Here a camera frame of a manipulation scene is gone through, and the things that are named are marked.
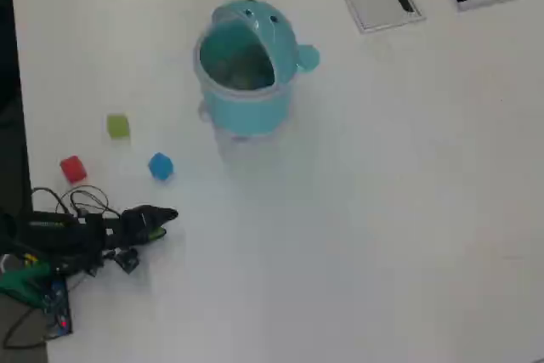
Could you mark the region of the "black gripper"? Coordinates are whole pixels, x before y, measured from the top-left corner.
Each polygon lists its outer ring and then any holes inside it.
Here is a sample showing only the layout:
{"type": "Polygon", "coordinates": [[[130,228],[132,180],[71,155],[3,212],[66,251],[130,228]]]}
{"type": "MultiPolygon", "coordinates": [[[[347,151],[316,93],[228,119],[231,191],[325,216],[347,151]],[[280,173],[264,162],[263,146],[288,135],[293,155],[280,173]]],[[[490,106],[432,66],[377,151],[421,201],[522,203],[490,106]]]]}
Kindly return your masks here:
{"type": "Polygon", "coordinates": [[[145,246],[163,238],[167,231],[164,225],[176,219],[179,212],[173,208],[141,205],[129,210],[129,226],[138,231],[131,237],[128,233],[128,210],[116,218],[102,217],[105,230],[102,243],[103,250],[145,246]]]}

